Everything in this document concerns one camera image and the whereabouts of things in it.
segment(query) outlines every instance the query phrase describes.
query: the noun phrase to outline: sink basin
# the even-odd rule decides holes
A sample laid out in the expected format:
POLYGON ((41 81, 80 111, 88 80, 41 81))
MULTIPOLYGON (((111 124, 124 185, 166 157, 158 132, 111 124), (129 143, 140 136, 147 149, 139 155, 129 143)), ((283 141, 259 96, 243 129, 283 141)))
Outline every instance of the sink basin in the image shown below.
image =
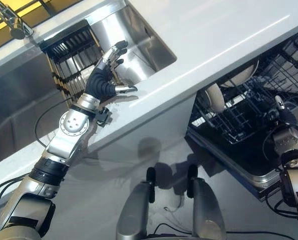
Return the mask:
MULTIPOLYGON (((117 76, 123 83, 136 84, 144 81, 176 61, 171 50, 128 3, 123 0, 106 0, 94 9, 80 19, 74 19, 67 26, 86 19, 103 51, 121 40, 129 42, 128 52, 122 57, 124 63, 116 68, 117 76)), ((94 63, 100 56, 90 57, 94 63)), ((69 68, 74 66, 72 62, 73 60, 68 61, 69 68)), ((37 118, 65 96, 56 90, 50 65, 45 54, 38 48, 22 52, 0 69, 11 69, 0 75, 1 161, 35 140, 33 130, 37 118), (32 52, 35 57, 18 64, 18 59, 25 59, 32 52)), ((64 71, 63 77, 73 73, 64 71)), ((59 117, 66 110, 67 106, 62 104, 49 111, 37 128, 38 136, 45 136, 57 128, 59 117)))
POLYGON ((124 63, 116 68, 122 82, 136 84, 176 61, 171 50, 130 5, 91 28, 105 52, 119 41, 129 43, 128 52, 122 56, 124 63))

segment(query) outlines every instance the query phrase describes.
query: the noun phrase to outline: white countertop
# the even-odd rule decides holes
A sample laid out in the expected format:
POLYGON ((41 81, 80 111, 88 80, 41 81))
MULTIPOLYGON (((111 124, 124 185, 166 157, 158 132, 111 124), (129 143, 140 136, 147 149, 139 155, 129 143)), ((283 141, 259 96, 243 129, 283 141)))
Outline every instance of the white countertop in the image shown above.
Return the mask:
MULTIPOLYGON (((86 3, 91 4, 90 0, 83 2, 84 7, 86 3)), ((298 1, 293 0, 129 2, 157 32, 177 60, 138 83, 139 91, 132 94, 137 97, 136 100, 114 103, 108 107, 113 113, 113 122, 91 137, 91 151, 298 32, 298 1)), ((72 12, 74 8, 81 10, 77 4, 66 11, 72 12)), ((0 182, 28 172, 42 150, 34 142, 0 162, 0 182)))

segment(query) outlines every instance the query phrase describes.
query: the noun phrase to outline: dishwasher door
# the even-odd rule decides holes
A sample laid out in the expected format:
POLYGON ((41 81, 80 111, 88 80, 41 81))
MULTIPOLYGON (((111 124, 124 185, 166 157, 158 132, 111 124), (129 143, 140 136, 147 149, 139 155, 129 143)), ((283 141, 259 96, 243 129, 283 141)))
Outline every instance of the dishwasher door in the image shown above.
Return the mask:
POLYGON ((187 132, 261 200, 279 187, 280 161, 266 138, 278 120, 276 95, 298 122, 298 33, 199 90, 187 132))

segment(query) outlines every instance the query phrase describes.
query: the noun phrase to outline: silver robotic arm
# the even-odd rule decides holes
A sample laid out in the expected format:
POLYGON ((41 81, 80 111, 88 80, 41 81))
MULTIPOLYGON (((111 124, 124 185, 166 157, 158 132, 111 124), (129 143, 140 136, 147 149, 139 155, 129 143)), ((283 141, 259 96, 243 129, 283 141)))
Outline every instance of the silver robotic arm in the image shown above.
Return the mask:
POLYGON ((76 158, 94 118, 100 98, 136 91, 134 86, 108 83, 111 70, 123 62, 126 41, 112 46, 92 71, 84 93, 69 111, 61 116, 59 130, 41 158, 12 194, 0 214, 0 240, 41 239, 48 231, 55 211, 50 199, 59 191, 60 183, 76 158))
POLYGON ((294 115, 275 97, 281 120, 286 124, 273 135, 275 151, 280 156, 283 171, 280 173, 284 202, 298 212, 298 127, 294 115))

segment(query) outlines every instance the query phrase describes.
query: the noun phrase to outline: dish rack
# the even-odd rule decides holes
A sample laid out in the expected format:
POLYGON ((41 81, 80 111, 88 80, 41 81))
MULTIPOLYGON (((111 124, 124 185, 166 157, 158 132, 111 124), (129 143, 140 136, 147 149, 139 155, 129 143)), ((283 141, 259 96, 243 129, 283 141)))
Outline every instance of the dish rack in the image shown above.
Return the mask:
POLYGON ((96 64, 104 54, 86 20, 42 42, 40 48, 46 54, 57 89, 65 99, 72 97, 73 101, 83 93, 87 83, 81 72, 96 64))
POLYGON ((214 113, 200 90, 191 115, 194 128, 212 127, 230 144, 244 141, 277 120, 274 96, 279 95, 290 110, 298 108, 298 34, 276 46, 259 59, 259 67, 246 82, 221 87, 225 110, 214 113))

